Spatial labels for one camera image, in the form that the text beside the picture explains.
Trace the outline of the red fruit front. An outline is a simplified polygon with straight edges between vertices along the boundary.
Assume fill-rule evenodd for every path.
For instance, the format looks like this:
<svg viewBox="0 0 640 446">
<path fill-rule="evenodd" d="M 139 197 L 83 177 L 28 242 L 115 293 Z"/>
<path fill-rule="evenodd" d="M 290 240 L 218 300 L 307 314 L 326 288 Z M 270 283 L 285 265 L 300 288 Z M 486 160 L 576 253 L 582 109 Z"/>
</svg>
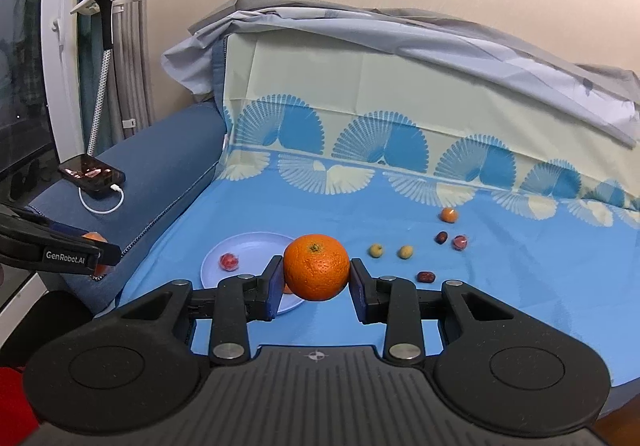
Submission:
<svg viewBox="0 0 640 446">
<path fill-rule="evenodd" d="M 233 253 L 225 253 L 221 255 L 218 263 L 220 268 L 226 272 L 234 272 L 240 265 L 239 258 Z"/>
</svg>

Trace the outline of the red fruit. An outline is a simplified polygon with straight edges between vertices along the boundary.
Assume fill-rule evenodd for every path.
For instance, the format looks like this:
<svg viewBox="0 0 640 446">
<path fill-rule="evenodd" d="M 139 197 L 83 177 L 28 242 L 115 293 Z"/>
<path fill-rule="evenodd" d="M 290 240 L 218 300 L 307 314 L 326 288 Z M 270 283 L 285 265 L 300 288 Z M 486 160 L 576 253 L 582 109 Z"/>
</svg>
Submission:
<svg viewBox="0 0 640 446">
<path fill-rule="evenodd" d="M 234 272 L 240 265 L 239 258 L 233 253 L 225 253 L 221 255 L 218 263 L 220 268 L 226 272 Z"/>
<path fill-rule="evenodd" d="M 464 250 L 468 246 L 468 243 L 469 243 L 469 239 L 467 236 L 464 236 L 464 235 L 455 236 L 454 239 L 451 241 L 452 246 L 458 251 Z"/>
</svg>

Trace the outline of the dark red jujube back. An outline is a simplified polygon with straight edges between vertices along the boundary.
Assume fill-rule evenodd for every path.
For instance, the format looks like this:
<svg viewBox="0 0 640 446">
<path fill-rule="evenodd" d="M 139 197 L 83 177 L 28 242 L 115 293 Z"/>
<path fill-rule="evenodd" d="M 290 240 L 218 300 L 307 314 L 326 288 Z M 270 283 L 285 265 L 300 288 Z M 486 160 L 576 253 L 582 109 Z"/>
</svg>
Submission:
<svg viewBox="0 0 640 446">
<path fill-rule="evenodd" d="M 446 232 L 439 232 L 435 238 L 434 241 L 436 242 L 436 244 L 444 244 L 448 239 L 448 234 Z"/>
</svg>

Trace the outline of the dark red jujube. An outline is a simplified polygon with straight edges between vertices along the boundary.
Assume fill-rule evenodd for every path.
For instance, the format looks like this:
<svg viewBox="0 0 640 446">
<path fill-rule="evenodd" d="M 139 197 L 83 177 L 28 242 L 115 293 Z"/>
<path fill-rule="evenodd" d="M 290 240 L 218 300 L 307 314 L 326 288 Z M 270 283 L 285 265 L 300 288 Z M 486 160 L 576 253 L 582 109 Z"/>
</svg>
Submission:
<svg viewBox="0 0 640 446">
<path fill-rule="evenodd" d="M 433 272 L 420 272 L 416 275 L 416 280 L 421 284 L 432 284 L 436 280 Z"/>
<path fill-rule="evenodd" d="M 435 238 L 434 241 L 436 242 L 436 244 L 444 244 L 448 239 L 448 234 L 446 232 L 439 232 Z"/>
</svg>

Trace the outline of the lavender plastic plate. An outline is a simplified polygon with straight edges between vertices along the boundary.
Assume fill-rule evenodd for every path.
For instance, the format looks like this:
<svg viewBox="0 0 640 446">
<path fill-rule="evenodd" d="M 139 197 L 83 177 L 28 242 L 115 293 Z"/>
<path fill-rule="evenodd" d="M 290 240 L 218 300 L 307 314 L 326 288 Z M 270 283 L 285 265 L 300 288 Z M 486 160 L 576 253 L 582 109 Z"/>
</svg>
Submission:
<svg viewBox="0 0 640 446">
<path fill-rule="evenodd" d="M 228 277 L 239 274 L 259 276 L 275 255 L 282 255 L 293 241 L 292 237 L 275 232 L 244 232 L 231 236 L 213 246 L 201 265 L 201 283 L 205 289 L 216 288 Z M 235 270 L 225 270 L 220 259 L 232 254 L 238 260 Z"/>
</svg>

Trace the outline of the yellow green fruit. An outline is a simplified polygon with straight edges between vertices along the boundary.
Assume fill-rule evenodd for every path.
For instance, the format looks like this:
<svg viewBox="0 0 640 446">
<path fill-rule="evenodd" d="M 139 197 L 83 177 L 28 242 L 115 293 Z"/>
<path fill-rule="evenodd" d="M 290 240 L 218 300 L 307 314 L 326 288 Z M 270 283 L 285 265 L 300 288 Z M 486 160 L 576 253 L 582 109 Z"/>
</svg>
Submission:
<svg viewBox="0 0 640 446">
<path fill-rule="evenodd" d="M 402 260 L 408 260 L 409 258 L 412 258 L 413 252 L 413 246 L 402 246 L 397 251 L 397 256 Z"/>
<path fill-rule="evenodd" d="M 384 247 L 382 244 L 371 244 L 368 253 L 371 258 L 382 258 L 384 254 Z"/>
</svg>

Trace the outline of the large orange front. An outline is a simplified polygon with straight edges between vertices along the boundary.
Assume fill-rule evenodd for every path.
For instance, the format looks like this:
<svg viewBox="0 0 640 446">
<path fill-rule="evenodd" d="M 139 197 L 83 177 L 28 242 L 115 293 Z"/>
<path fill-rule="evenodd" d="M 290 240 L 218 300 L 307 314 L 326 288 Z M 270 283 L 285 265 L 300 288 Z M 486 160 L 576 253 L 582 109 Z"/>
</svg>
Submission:
<svg viewBox="0 0 640 446">
<path fill-rule="evenodd" d="M 346 249 L 330 236 L 300 236 L 284 250 L 285 285 L 306 301 L 321 302 L 337 296 L 348 283 L 349 269 Z"/>
</svg>

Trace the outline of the black smartphone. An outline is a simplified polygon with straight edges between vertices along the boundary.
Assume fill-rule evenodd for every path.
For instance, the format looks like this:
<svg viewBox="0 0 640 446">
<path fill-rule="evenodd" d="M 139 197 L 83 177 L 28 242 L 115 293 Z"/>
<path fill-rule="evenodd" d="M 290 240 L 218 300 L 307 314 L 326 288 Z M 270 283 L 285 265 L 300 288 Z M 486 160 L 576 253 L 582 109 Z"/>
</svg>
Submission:
<svg viewBox="0 0 640 446">
<path fill-rule="evenodd" d="M 58 172 L 91 198 L 102 199 L 112 191 L 112 186 L 125 183 L 124 172 L 115 169 L 88 154 L 78 154 L 58 165 Z"/>
</svg>

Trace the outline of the dark red jujube front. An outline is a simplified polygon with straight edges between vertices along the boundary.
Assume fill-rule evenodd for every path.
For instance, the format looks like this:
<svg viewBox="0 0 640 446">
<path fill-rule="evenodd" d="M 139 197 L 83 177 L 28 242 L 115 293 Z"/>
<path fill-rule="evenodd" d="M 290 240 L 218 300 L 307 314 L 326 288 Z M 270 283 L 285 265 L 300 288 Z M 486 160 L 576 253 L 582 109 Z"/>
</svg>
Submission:
<svg viewBox="0 0 640 446">
<path fill-rule="evenodd" d="M 420 272 L 416 275 L 416 280 L 421 284 L 432 284 L 436 280 L 433 272 Z"/>
</svg>

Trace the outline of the wrapped red fruit right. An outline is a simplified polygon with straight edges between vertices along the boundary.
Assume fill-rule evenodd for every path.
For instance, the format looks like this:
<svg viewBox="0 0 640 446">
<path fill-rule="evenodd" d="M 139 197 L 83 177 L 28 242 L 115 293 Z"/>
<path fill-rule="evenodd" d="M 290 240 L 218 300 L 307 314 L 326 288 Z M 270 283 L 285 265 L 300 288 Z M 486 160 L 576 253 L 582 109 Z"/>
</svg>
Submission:
<svg viewBox="0 0 640 446">
<path fill-rule="evenodd" d="M 464 250 L 468 246 L 468 243 L 469 243 L 469 239 L 467 236 L 464 236 L 464 235 L 455 236 L 454 239 L 451 241 L 452 246 L 458 251 Z"/>
</svg>

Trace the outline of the blue denim sofa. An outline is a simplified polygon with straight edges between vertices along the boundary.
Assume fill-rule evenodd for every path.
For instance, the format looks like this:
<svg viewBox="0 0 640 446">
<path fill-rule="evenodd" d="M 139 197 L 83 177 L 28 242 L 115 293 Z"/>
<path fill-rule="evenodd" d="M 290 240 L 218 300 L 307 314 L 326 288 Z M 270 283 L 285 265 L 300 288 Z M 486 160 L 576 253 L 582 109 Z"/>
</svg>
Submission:
<svg viewBox="0 0 640 446">
<path fill-rule="evenodd" d="M 216 105 L 201 102 L 99 155 L 126 175 L 125 200 L 114 213 L 87 211 L 77 188 L 67 180 L 58 180 L 28 204 L 52 221 L 97 232 L 122 250 L 118 265 L 99 281 L 63 277 L 94 314 L 119 295 L 155 241 L 212 181 L 225 135 L 224 117 Z"/>
</svg>

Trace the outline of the grey curtain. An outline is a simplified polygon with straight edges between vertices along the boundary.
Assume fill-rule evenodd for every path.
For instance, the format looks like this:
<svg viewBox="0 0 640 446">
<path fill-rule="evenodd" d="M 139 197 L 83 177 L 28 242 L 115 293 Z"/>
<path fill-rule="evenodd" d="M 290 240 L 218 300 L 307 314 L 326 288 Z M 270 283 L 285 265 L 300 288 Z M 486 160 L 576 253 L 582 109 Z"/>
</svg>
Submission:
<svg viewBox="0 0 640 446">
<path fill-rule="evenodd" d="M 113 16 L 114 50 L 107 85 L 115 143 L 153 124 L 146 4 L 128 3 Z"/>
</svg>

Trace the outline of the blue patterned bed sheet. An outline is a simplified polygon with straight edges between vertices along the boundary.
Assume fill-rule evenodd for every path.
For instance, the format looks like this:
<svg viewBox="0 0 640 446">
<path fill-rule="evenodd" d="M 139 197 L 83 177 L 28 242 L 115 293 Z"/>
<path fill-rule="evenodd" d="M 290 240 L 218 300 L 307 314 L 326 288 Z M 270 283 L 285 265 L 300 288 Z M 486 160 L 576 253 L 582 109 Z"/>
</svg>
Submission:
<svg viewBox="0 0 640 446">
<path fill-rule="evenodd" d="M 175 278 L 201 287 L 206 254 L 231 236 L 323 234 L 375 276 L 462 280 L 590 345 L 614 385 L 638 378 L 637 148 L 506 88 L 324 36 L 235 34 L 215 62 L 228 150 L 124 301 Z"/>
</svg>

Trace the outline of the grey blue blanket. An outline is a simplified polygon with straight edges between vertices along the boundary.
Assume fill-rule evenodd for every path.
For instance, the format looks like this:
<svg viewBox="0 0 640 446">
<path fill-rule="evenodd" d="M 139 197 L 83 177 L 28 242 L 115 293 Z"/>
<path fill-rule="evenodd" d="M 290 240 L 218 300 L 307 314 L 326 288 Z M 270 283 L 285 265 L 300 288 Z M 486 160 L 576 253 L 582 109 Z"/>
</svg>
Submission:
<svg viewBox="0 0 640 446">
<path fill-rule="evenodd" d="M 215 45 L 232 33 L 292 30 L 456 70 L 542 102 L 618 142 L 639 141 L 639 78 L 568 62 L 516 36 L 416 8 L 358 8 L 317 0 L 230 0 L 192 24 L 162 56 L 194 95 L 214 90 Z"/>
</svg>

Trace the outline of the white window frame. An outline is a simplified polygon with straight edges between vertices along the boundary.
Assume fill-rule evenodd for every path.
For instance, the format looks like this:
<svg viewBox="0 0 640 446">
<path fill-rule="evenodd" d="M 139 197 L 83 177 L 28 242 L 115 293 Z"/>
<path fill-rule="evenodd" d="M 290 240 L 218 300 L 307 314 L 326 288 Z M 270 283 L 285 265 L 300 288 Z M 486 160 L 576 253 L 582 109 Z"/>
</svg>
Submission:
<svg viewBox="0 0 640 446">
<path fill-rule="evenodd" d="M 47 106 L 58 158 L 81 154 L 84 134 L 79 98 L 77 16 L 78 0 L 41 0 L 41 59 Z"/>
</svg>

